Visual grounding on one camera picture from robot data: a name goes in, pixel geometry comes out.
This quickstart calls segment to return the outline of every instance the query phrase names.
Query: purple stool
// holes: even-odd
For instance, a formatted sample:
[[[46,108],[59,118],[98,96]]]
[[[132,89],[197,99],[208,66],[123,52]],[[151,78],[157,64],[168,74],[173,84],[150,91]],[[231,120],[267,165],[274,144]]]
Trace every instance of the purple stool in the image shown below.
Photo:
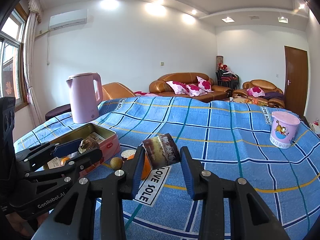
[[[55,109],[52,109],[51,111],[47,112],[45,114],[45,120],[48,121],[49,119],[56,117],[60,114],[68,113],[71,112],[71,106],[69,105],[64,105],[64,106],[58,106]]]

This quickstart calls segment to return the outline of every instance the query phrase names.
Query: brown leather chair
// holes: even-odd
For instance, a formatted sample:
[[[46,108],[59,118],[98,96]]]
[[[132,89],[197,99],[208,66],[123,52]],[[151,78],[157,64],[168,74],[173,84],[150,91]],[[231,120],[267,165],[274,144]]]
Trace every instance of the brown leather chair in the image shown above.
[[[265,93],[267,92],[279,92],[283,94],[282,90],[280,88],[277,88],[274,84],[272,84],[269,81],[263,80],[263,79],[255,79],[251,80],[249,82],[245,82],[242,85],[242,89],[237,89],[233,91],[232,97],[244,97],[248,98],[250,100],[254,99],[255,97],[249,96],[247,93],[248,88],[253,88],[253,87],[260,87]],[[278,98],[272,98],[272,99],[265,99],[265,98],[257,98],[258,101],[263,102],[267,104],[269,107],[274,107],[274,108],[284,108],[284,101],[280,100]]]
[[[113,83],[103,85],[102,92],[103,92],[103,101],[116,99],[116,98],[136,97],[135,93],[133,93],[125,85],[118,82],[113,82]]]
[[[168,81],[177,81],[180,83],[184,83],[186,85],[198,85],[198,77],[201,77],[207,81],[209,81],[211,85],[211,90],[213,92],[208,92],[205,95],[198,96],[198,97],[192,97],[194,99],[197,99],[199,101],[209,103],[213,100],[223,100],[227,98],[228,93],[231,93],[231,88],[227,87],[221,87],[221,86],[215,86],[214,81],[209,78],[206,74],[203,73],[190,73],[190,72],[185,72],[185,73],[172,73],[172,74],[167,74],[164,75],[158,80],[153,81],[150,86],[149,86],[149,91],[150,93],[157,94],[162,97],[185,97],[185,98],[191,98],[188,95],[185,94],[179,94],[176,95],[173,91],[173,89],[166,83]]]

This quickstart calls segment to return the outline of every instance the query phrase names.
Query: person's hand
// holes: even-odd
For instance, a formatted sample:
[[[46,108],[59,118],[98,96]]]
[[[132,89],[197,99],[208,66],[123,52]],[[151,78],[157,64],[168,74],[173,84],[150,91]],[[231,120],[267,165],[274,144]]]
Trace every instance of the person's hand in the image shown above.
[[[44,213],[41,216],[37,217],[38,227],[44,222],[44,220],[49,216],[49,213]],[[6,215],[7,220],[13,227],[15,231],[22,234],[23,236],[31,236],[29,231],[23,226],[23,223],[26,222],[22,217],[20,217],[16,212]]]

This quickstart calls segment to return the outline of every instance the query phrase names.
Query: pink floral cushion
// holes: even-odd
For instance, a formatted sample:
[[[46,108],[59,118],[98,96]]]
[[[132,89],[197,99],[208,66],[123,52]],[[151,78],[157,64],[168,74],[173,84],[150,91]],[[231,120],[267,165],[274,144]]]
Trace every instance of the pink floral cushion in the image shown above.
[[[189,96],[191,97],[197,97],[207,94],[207,92],[203,91],[196,85],[186,85],[186,87],[189,89]]]
[[[144,97],[159,97],[159,96],[156,95],[156,94],[144,93],[144,92],[142,92],[142,91],[137,91],[137,92],[135,92],[135,95],[136,95],[137,97],[141,97],[141,96],[144,96]]]
[[[189,89],[186,87],[185,84],[176,82],[176,81],[168,81],[167,84],[173,89],[176,95],[178,94],[189,94]]]
[[[211,91],[211,83],[201,77],[198,77],[198,87],[201,88],[202,90],[206,91],[206,92],[212,92]]]
[[[263,90],[259,87],[254,88],[248,88],[247,89],[249,96],[254,96],[255,98],[265,96],[266,94],[263,92]]]

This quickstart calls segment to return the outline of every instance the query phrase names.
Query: pink bucket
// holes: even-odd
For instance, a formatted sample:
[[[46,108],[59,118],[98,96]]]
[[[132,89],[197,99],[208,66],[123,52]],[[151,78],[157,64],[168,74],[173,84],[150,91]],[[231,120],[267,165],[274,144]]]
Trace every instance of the pink bucket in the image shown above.
[[[280,111],[272,112],[272,117],[271,143],[281,149],[289,148],[300,124],[299,118]]]

